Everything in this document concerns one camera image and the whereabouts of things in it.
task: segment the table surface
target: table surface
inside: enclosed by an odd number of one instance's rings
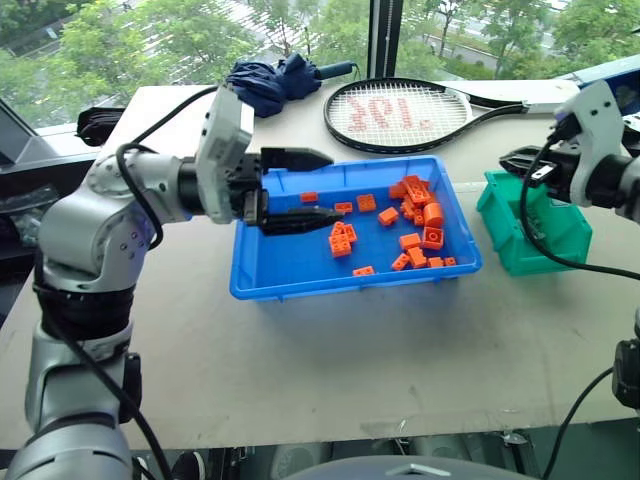
[[[479,88],[469,83],[467,88]],[[504,98],[567,98],[562,81],[496,82]],[[102,155],[113,152],[201,87],[145,87]],[[249,150],[305,146],[336,160],[371,157],[335,141],[321,115],[331,88],[256,121]],[[191,155],[211,96],[145,143]],[[206,218],[166,226],[146,259],[133,308],[142,355],[142,410],[165,448],[503,430],[558,424],[582,389],[632,336],[635,283],[588,272],[511,278],[475,204],[483,172],[504,153],[540,145],[549,116],[503,118],[434,150],[455,183],[484,268],[439,284],[365,289],[284,303],[229,294],[234,226]],[[587,209],[592,262],[640,270],[637,226]],[[0,448],[28,436],[23,397],[39,309],[30,285],[0,331]],[[607,382],[577,421],[631,416]],[[125,426],[132,447],[146,444]]]

